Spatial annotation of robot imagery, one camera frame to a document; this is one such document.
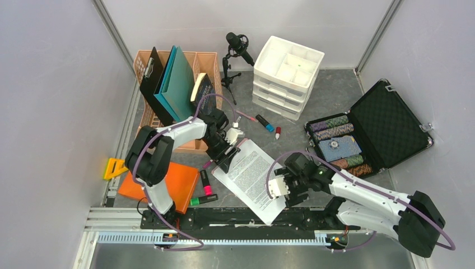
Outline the printed white paper sheet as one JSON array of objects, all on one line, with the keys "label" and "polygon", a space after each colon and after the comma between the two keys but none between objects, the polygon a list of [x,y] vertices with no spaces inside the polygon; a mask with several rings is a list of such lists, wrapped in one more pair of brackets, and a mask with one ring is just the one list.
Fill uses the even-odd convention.
[{"label": "printed white paper sheet", "polygon": [[266,188],[266,176],[274,159],[256,143],[247,138],[238,144],[240,150],[232,159],[229,171],[212,170],[212,175],[244,202],[266,225],[271,225],[285,208],[285,200],[270,199]]}]

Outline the dark blue hardcover book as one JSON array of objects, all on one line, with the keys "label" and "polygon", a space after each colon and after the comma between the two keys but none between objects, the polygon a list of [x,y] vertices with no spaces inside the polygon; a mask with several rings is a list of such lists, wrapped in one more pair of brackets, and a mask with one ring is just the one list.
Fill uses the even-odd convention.
[{"label": "dark blue hardcover book", "polygon": [[[190,102],[193,106],[193,110],[198,108],[198,103],[202,100],[205,95],[215,94],[215,87],[209,78],[207,73],[200,73],[197,76],[195,85],[193,87]],[[215,96],[210,96],[202,101],[199,110],[204,115],[210,115],[214,108],[217,106],[217,101]]]}]

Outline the teal notebook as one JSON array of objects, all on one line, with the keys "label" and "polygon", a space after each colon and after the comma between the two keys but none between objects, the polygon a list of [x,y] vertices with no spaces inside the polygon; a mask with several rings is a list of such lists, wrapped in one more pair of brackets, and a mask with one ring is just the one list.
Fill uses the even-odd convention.
[{"label": "teal notebook", "polygon": [[172,46],[169,57],[166,61],[164,71],[162,72],[162,75],[159,80],[159,85],[157,86],[154,97],[159,101],[159,103],[164,107],[166,112],[171,116],[173,121],[179,120],[178,115],[175,113],[174,109],[171,107],[169,102],[167,101],[166,97],[164,96],[164,93],[167,92],[169,83],[170,83],[170,78],[171,78],[171,72],[172,68],[174,65],[175,57],[176,57],[176,51],[177,47],[175,45]]}]

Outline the black clipboard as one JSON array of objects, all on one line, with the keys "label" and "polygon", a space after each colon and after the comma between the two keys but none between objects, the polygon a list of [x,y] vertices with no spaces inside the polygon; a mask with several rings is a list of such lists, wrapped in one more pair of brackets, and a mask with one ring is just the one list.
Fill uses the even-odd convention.
[{"label": "black clipboard", "polygon": [[158,117],[161,124],[169,126],[173,123],[174,119],[155,97],[156,90],[160,89],[163,82],[163,76],[164,66],[156,48],[153,47],[147,65],[145,66],[145,72],[139,89],[145,98],[145,101],[153,111],[154,116]]}]

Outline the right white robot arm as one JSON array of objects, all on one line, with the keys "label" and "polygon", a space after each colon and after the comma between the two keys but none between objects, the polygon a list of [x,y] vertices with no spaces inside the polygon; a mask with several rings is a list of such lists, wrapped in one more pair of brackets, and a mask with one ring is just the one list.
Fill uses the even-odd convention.
[{"label": "right white robot arm", "polygon": [[[283,197],[288,207],[308,198],[308,190],[333,196],[325,207],[327,227],[341,225],[367,228],[397,240],[406,250],[420,257],[431,257],[435,247],[455,249],[443,231],[445,220],[432,199],[415,191],[406,194],[360,179],[315,154],[291,151],[282,168],[270,167],[266,191],[271,199]],[[443,245],[438,240],[444,237]]]}]

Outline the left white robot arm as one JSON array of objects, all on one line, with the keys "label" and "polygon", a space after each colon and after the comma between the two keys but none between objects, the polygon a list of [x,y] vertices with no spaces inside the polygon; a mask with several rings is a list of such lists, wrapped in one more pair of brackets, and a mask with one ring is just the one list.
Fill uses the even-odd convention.
[{"label": "left white robot arm", "polygon": [[227,173],[239,152],[236,142],[223,132],[228,123],[226,114],[214,108],[211,114],[198,112],[168,127],[144,126],[139,130],[124,165],[144,189],[148,208],[162,228],[172,227],[177,218],[176,205],[165,182],[173,151],[192,140],[202,140],[209,158]]}]

